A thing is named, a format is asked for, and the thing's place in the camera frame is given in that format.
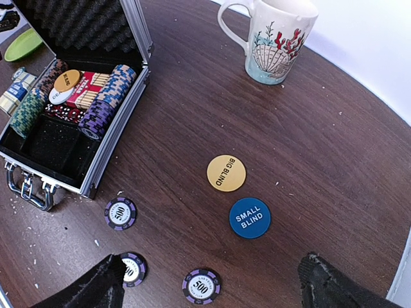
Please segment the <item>case handle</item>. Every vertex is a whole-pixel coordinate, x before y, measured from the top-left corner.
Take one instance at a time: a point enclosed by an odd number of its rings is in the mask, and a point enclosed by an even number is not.
[[[54,185],[43,183],[43,190],[46,195],[46,200],[43,201],[39,197],[31,193],[33,190],[33,182],[32,182],[33,175],[32,174],[23,172],[24,181],[23,181],[22,187],[19,188],[17,184],[14,182],[14,177],[13,177],[15,165],[9,162],[6,162],[6,165],[4,166],[4,168],[6,168],[8,188],[10,188],[12,192],[16,194],[20,194],[21,198],[30,202],[32,205],[34,205],[36,208],[40,210],[44,210],[46,212],[51,210],[51,208],[54,206],[53,196],[56,192],[56,187]]]

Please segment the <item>blue poker chip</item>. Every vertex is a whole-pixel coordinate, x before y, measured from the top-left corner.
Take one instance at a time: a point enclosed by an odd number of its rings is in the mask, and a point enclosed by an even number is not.
[[[244,198],[231,208],[231,228],[245,239],[256,239],[262,236],[267,232],[270,224],[270,209],[259,199]]]
[[[124,287],[136,287],[143,282],[147,274],[147,262],[135,252],[125,252],[120,255],[121,260],[126,264],[126,273],[123,279]]]

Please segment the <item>seashell illustration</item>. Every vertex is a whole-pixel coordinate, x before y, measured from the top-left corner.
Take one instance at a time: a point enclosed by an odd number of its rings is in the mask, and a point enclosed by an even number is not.
[[[258,67],[273,75],[282,75],[290,64],[290,56],[284,51],[270,45],[257,45],[252,54]]]

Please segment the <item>yellow big blind button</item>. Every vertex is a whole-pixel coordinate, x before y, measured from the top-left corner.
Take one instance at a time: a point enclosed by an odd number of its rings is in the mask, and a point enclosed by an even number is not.
[[[65,92],[72,89],[80,81],[80,72],[71,69],[61,74],[54,82],[54,88],[58,92]]]
[[[235,191],[245,181],[246,171],[243,163],[231,155],[220,155],[210,161],[207,177],[210,184],[219,191]]]

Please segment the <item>wooden table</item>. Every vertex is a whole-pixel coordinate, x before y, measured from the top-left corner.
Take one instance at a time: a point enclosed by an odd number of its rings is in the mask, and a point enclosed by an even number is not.
[[[223,278],[213,307],[300,307],[297,265],[310,251],[385,296],[411,220],[411,129],[308,49],[284,87],[254,82],[208,0],[142,4],[156,46],[151,84],[96,199],[59,192],[60,204],[45,213],[0,177],[0,284],[14,306],[33,305],[109,253],[126,251],[145,256],[150,272],[126,290],[124,307],[192,307],[182,279],[203,266]],[[245,17],[228,12],[225,19],[245,36]],[[0,62],[0,90],[17,67],[38,74],[50,58],[42,48],[18,64]],[[1,126],[7,120],[0,113]],[[206,178],[209,161],[224,153],[248,172],[231,193]],[[139,210],[124,232],[103,217],[119,191]],[[228,219],[249,196],[272,212],[269,231],[255,240],[236,236]]]

